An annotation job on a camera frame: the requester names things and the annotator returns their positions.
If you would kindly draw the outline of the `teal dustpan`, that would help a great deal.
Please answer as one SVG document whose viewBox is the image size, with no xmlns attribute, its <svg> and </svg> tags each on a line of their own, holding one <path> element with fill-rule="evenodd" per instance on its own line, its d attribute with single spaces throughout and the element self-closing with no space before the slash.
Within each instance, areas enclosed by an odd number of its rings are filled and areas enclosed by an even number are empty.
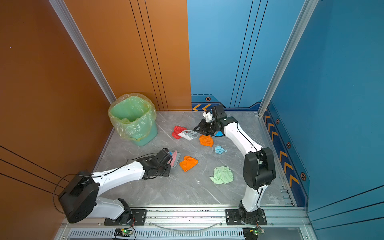
<svg viewBox="0 0 384 240">
<path fill-rule="evenodd" d="M 179 163 L 181 153 L 179 153 L 178 151 L 174 151 L 170 152 L 170 154 L 172 155 L 172 159 L 169 161 L 169 165 L 171 166 L 171 168 L 174 168 Z"/>
</svg>

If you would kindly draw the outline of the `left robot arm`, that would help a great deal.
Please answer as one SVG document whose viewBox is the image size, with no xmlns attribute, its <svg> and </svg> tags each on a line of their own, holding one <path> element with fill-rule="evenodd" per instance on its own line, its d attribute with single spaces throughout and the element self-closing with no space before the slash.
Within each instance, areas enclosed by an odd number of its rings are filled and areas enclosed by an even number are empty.
<svg viewBox="0 0 384 240">
<path fill-rule="evenodd" d="M 168 177 L 172 159 L 170 151 L 163 148 L 158 153 L 127 160 L 115 169 L 74 174 L 58 196 L 67 221 L 75 224 L 87 218 L 104 218 L 107 224 L 133 224 L 136 217 L 124 199 L 112 200 L 101 195 L 129 182 Z"/>
</svg>

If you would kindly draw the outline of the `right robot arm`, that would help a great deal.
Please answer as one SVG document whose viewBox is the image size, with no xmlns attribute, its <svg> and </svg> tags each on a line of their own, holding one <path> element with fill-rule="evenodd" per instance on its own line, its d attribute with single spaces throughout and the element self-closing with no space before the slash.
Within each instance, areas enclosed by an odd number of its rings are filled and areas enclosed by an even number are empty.
<svg viewBox="0 0 384 240">
<path fill-rule="evenodd" d="M 211 137 L 221 132 L 240 150 L 244 156 L 243 178 L 247 187 L 236 220 L 245 225 L 267 225 L 266 214 L 260 204 L 266 189 L 277 176 L 273 151 L 257 144 L 233 117 L 210 122 L 202 119 L 194 131 Z"/>
</svg>

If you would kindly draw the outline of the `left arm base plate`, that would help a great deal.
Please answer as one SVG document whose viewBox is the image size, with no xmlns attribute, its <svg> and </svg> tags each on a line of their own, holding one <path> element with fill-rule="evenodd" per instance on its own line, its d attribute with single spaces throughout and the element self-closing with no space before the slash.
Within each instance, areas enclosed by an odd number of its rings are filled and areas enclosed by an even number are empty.
<svg viewBox="0 0 384 240">
<path fill-rule="evenodd" d="M 106 218 L 105 226 L 144 226 L 147 218 L 146 209 L 134 209 L 130 212 L 124 211 L 116 220 Z"/>
</svg>

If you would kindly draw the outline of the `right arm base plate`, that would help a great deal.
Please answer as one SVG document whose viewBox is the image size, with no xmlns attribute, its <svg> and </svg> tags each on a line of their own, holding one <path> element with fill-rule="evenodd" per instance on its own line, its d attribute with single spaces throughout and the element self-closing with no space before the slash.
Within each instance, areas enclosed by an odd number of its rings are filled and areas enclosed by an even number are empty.
<svg viewBox="0 0 384 240">
<path fill-rule="evenodd" d="M 259 225 L 266 226 L 267 217 L 263 209 L 257 209 L 253 212 L 246 212 L 243 208 L 226 209 L 226 223 L 228 226 L 235 225 Z"/>
</svg>

